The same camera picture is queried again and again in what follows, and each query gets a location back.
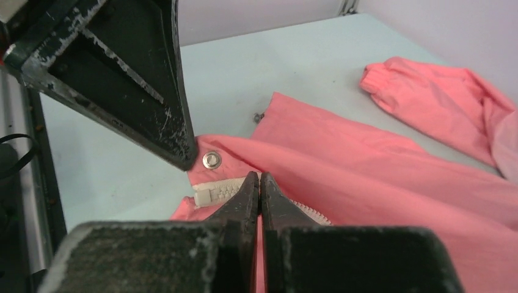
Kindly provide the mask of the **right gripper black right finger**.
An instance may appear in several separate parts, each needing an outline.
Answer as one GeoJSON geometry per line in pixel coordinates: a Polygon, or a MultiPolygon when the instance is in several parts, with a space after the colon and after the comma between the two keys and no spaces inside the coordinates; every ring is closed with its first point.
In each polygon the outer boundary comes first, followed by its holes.
{"type": "Polygon", "coordinates": [[[267,292],[462,292],[440,239],[418,226],[321,225],[260,181],[267,292]]]}

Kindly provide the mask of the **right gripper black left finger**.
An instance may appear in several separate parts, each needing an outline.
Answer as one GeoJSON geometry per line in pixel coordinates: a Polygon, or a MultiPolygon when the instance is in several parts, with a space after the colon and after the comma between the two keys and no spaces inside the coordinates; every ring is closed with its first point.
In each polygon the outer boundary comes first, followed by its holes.
{"type": "Polygon", "coordinates": [[[86,222],[39,292],[254,292],[259,179],[199,222],[86,222]]]}

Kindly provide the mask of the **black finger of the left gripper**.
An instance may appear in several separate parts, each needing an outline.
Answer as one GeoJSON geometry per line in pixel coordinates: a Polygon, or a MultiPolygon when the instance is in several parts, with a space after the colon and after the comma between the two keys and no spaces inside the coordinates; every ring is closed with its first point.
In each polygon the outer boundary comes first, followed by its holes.
{"type": "Polygon", "coordinates": [[[176,168],[194,165],[177,1],[3,1],[2,64],[176,168]]]}

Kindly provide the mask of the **pink zip-up hooded jacket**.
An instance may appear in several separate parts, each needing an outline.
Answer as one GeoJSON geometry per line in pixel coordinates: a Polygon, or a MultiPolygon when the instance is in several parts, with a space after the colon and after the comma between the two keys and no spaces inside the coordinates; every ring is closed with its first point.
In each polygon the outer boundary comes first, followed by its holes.
{"type": "Polygon", "coordinates": [[[275,93],[248,139],[199,136],[217,154],[188,173],[195,195],[172,220],[204,220],[246,175],[269,172],[322,224],[418,225],[446,245],[468,292],[517,291],[517,107],[465,68],[392,57],[365,67],[360,87],[386,113],[499,170],[433,156],[410,138],[275,93]]]}

